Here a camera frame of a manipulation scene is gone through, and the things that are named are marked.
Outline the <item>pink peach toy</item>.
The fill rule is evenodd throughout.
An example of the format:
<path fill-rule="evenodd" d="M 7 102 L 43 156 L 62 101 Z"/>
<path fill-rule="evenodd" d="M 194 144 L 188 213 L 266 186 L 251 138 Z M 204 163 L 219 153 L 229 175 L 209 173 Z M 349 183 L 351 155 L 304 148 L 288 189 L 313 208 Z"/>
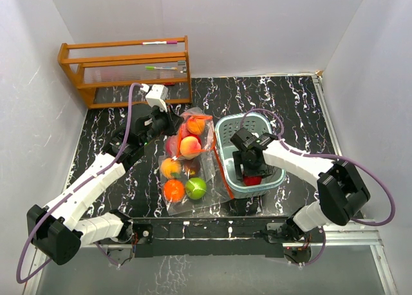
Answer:
<path fill-rule="evenodd" d="M 180 126 L 180 131 L 181 131 L 181 138 L 182 139 L 184 139 L 185 137 L 187 137 L 187 136 L 189 136 L 190 135 L 190 132 L 189 132 L 189 130 L 187 129 L 187 125 L 186 125 L 186 123 L 183 123 L 181 126 Z"/>

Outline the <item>clear zip bag orange zipper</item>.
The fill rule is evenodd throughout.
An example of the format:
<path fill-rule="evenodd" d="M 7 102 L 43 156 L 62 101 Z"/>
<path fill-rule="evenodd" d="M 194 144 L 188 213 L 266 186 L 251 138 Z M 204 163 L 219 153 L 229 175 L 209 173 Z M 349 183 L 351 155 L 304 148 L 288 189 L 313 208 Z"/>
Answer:
<path fill-rule="evenodd" d="M 213 152 L 202 153 L 191 160 L 163 155 L 158 164 L 162 198 L 170 216 L 231 200 Z"/>

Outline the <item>orange persimmon toy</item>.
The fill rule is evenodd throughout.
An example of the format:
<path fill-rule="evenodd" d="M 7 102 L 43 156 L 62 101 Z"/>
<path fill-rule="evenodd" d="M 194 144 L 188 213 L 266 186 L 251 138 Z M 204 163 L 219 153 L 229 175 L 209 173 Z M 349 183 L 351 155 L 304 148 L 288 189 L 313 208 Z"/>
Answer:
<path fill-rule="evenodd" d="M 164 197 L 168 202 L 180 202 L 185 196 L 185 188 L 181 181 L 170 179 L 164 185 Z"/>

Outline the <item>green apple toy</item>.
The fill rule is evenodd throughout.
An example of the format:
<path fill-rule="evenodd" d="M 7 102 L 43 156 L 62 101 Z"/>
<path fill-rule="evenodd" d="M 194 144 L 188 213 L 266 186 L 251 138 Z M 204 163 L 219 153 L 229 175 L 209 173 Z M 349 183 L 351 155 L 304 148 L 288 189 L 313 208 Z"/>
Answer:
<path fill-rule="evenodd" d="M 200 177 L 190 178 L 185 184 L 185 192 L 192 200 L 199 200 L 207 192 L 207 184 Z"/>

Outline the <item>bright red apple toy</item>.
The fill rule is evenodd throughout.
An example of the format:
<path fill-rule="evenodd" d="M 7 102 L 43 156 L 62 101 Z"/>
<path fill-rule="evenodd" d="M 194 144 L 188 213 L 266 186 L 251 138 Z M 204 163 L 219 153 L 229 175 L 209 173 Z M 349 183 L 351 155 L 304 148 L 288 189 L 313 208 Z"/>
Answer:
<path fill-rule="evenodd" d="M 178 137 L 176 135 L 167 138 L 164 149 L 168 156 L 174 157 L 176 155 L 177 145 Z"/>

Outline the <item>small orange peach toy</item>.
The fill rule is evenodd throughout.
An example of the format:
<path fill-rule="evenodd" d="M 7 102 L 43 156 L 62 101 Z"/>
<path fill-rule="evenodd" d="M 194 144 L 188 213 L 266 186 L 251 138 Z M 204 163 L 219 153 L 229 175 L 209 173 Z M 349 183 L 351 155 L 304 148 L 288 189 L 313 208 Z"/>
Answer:
<path fill-rule="evenodd" d="M 205 129 L 205 121 L 201 118 L 191 117 L 188 119 L 187 130 L 194 135 L 201 135 Z"/>

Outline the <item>yellow orange peach toy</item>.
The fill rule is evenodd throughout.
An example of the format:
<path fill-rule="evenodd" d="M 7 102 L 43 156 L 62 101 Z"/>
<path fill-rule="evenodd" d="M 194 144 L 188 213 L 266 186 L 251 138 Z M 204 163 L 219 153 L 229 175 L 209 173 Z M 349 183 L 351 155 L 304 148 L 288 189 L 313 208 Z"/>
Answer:
<path fill-rule="evenodd" d="M 196 158 L 201 151 L 199 142 L 192 136 L 187 136 L 180 142 L 180 153 L 187 160 Z"/>

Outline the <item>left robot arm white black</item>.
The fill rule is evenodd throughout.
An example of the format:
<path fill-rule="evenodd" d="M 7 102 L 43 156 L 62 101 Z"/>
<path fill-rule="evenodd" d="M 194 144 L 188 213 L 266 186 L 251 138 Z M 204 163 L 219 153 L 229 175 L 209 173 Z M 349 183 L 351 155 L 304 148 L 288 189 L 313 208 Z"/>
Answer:
<path fill-rule="evenodd" d="M 95 161 L 65 191 L 44 207 L 33 205 L 27 212 L 30 242 L 57 265 L 70 261 L 78 250 L 106 238 L 120 243 L 133 235 L 132 221 L 112 210 L 97 218 L 82 219 L 93 202 L 126 174 L 160 136 L 173 136 L 183 118 L 171 108 L 134 105 L 126 122 L 115 130 Z"/>

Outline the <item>light blue plastic basket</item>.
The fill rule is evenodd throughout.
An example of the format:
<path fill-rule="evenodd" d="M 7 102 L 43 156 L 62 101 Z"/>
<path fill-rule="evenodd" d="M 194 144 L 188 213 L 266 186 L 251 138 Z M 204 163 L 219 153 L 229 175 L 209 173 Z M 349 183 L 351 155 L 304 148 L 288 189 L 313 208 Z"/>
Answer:
<path fill-rule="evenodd" d="M 215 125 L 218 156 L 223 168 L 225 181 L 233 198 L 251 198 L 261 196 L 269 190 L 280 186 L 285 180 L 284 170 L 275 168 L 274 174 L 262 179 L 260 184 L 246 186 L 236 178 L 235 165 L 232 153 L 237 149 L 230 141 L 233 134 L 242 126 L 254 135 L 261 135 L 272 131 L 270 122 L 258 113 L 251 113 L 246 118 L 244 114 L 225 116 Z"/>

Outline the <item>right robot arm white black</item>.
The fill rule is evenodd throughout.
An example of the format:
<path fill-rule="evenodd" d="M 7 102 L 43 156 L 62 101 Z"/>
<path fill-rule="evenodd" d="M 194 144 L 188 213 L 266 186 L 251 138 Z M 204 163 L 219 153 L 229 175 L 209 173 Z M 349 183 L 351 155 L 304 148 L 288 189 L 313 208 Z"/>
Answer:
<path fill-rule="evenodd" d="M 312 229 L 328 224 L 345 226 L 370 200 L 370 192 L 356 167 L 339 158 L 320 158 L 287 146 L 270 133 L 256 137 L 245 128 L 230 141 L 236 177 L 268 176 L 274 168 L 304 180 L 315 187 L 318 200 L 298 209 L 276 229 L 266 229 L 264 236 L 274 240 L 300 242 Z"/>

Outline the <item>yellow lemon toy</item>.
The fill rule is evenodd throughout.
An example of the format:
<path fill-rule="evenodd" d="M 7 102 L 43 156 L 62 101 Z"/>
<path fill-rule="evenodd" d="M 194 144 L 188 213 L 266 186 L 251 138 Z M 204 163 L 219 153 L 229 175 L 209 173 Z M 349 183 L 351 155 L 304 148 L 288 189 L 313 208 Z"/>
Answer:
<path fill-rule="evenodd" d="M 160 172 L 167 179 L 180 178 L 181 171 L 182 165 L 178 160 L 166 158 L 160 164 Z"/>

